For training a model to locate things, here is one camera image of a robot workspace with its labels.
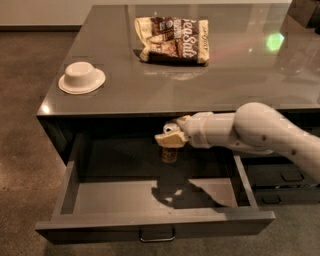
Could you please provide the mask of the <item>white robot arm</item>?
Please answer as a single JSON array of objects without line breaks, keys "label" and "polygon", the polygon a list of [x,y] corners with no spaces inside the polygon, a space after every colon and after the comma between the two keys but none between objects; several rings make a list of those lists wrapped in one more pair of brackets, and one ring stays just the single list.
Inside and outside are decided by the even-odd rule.
[{"label": "white robot arm", "polygon": [[163,148],[225,147],[251,153],[277,153],[320,181],[320,138],[285,118],[272,107],[251,102],[233,113],[198,112],[167,122],[155,136]]}]

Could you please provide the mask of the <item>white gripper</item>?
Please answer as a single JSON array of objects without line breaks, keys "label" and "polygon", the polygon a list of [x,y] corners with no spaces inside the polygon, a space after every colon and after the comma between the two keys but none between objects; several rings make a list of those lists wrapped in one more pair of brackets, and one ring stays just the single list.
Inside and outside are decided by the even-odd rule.
[{"label": "white gripper", "polygon": [[[181,125],[181,129],[189,138],[189,144],[195,148],[229,147],[237,141],[233,130],[233,113],[199,112],[191,117],[184,115],[175,118],[172,122]],[[164,148],[182,148],[188,142],[183,132],[158,134],[155,140]]]}]

